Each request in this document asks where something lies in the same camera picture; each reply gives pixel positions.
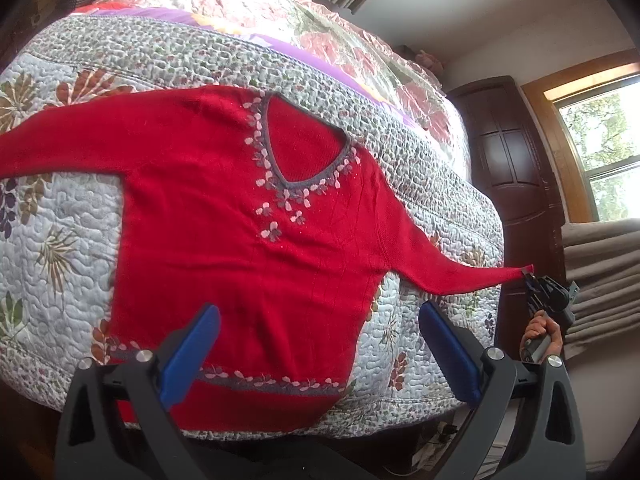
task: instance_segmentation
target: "blue gripper pad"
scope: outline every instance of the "blue gripper pad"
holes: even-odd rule
[[[215,305],[207,305],[187,330],[160,375],[160,402],[166,410],[186,397],[220,333],[220,311]]]
[[[482,398],[480,370],[460,343],[452,326],[442,319],[430,301],[420,307],[418,324],[456,399],[472,408],[478,406]]]

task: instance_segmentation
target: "door panel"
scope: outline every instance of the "door panel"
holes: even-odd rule
[[[560,228],[564,212],[529,111],[511,77],[470,83],[449,93],[469,137],[472,182],[489,197],[504,229],[504,265],[534,264],[539,276],[565,282]],[[518,359],[529,322],[522,282],[502,287],[496,344]]]

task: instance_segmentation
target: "beige curtain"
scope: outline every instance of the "beige curtain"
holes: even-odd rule
[[[567,359],[594,341],[640,333],[640,219],[562,226],[566,278],[580,286]]]

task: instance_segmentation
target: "silver bolt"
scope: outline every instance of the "silver bolt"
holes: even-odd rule
[[[85,357],[84,359],[80,359],[78,362],[78,368],[81,370],[88,370],[94,364],[94,360],[90,357]]]
[[[499,361],[504,358],[504,352],[495,346],[488,348],[486,354],[489,356],[489,359],[493,359],[494,361]]]
[[[546,360],[549,361],[549,364],[552,365],[553,368],[559,368],[562,366],[562,359],[557,355],[550,355]]]
[[[151,358],[154,356],[154,353],[151,350],[141,350],[136,354],[136,361],[140,363],[146,363],[151,361]]]

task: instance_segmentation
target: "human hand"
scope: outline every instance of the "human hand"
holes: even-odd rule
[[[527,339],[535,339],[539,336],[544,336],[546,333],[549,334],[551,343],[549,343],[549,347],[546,349],[541,361],[550,355],[560,355],[560,351],[562,350],[562,333],[560,326],[551,319],[544,310],[537,311],[533,318],[531,318],[531,321],[529,321],[524,335],[520,340],[520,354],[522,354],[524,342]]]

